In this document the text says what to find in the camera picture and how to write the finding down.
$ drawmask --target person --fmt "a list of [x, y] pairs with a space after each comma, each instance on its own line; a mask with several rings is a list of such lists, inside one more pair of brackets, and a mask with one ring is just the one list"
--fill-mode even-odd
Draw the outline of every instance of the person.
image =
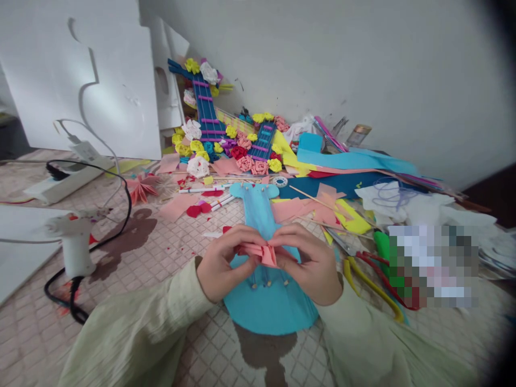
[[251, 227], [235, 226], [172, 278], [99, 304], [78, 335], [58, 386], [171, 386], [188, 326], [259, 264], [251, 256], [230, 267], [235, 247], [243, 242], [293, 246], [309, 259], [298, 264], [277, 256], [319, 311], [337, 385], [474, 383], [472, 372], [445, 350], [362, 301], [338, 274], [332, 250], [300, 224], [291, 224], [269, 241]]

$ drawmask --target pixelated blur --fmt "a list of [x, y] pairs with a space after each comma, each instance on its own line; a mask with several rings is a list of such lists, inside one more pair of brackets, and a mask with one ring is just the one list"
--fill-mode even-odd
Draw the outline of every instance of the pixelated blur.
[[473, 227], [390, 226], [390, 284], [407, 307], [476, 307]]

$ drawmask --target yellow handle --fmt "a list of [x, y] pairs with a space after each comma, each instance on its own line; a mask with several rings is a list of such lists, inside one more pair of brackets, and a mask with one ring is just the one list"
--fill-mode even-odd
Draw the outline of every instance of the yellow handle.
[[[373, 289], [373, 291], [376, 294], [378, 294], [381, 298], [383, 298], [383, 300], [391, 307], [392, 311], [395, 314], [394, 320], [397, 321], [398, 323], [402, 324], [404, 321], [404, 317], [403, 317], [403, 313], [402, 313], [401, 309], [399, 308], [399, 306], [396, 305], [396, 303], [394, 303], [394, 301], [388, 295], [386, 295], [382, 289], [380, 289], [378, 286], [376, 286], [376, 284], [373, 281], [371, 281], [368, 277], [366, 277], [366, 275], [356, 265], [355, 259], [353, 257], [349, 256], [346, 261], [348, 261], [348, 260], [349, 260], [349, 263], [347, 266], [348, 266], [349, 276], [351, 277], [351, 270], [349, 267], [349, 264], [351, 264], [351, 267], [353, 267], [353, 270], [362, 279], [362, 281], [364, 281], [367, 286], [369, 286], [371, 289]], [[355, 290], [355, 293], [357, 293], [357, 291], [355, 289], [355, 285], [352, 285], [352, 282], [346, 276], [346, 262], [344, 262], [344, 277], [346, 277], [346, 279], [348, 280], [348, 282], [351, 285], [351, 287], [353, 288], [353, 290]]]

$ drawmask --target bottle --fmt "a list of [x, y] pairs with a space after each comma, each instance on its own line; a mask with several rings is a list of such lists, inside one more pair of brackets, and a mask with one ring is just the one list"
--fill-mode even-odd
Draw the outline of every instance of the bottle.
[[348, 147], [358, 147], [364, 138], [369, 134], [369, 132], [372, 130], [372, 127], [367, 125], [357, 125], [349, 135], [348, 139], [346, 140], [346, 146]]

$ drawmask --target power strip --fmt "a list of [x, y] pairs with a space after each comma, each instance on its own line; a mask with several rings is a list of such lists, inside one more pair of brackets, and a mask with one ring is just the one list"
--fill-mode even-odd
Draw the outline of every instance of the power strip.
[[[114, 166], [114, 162], [106, 157], [98, 157], [93, 161], [88, 161], [92, 164], [104, 169], [110, 169]], [[42, 182], [27, 188], [24, 192], [30, 197], [36, 198], [45, 204], [54, 204], [77, 191], [83, 185], [86, 185], [103, 172], [93, 167], [84, 167], [77, 172], [66, 171], [70, 176], [61, 181], [56, 181], [49, 177]]]

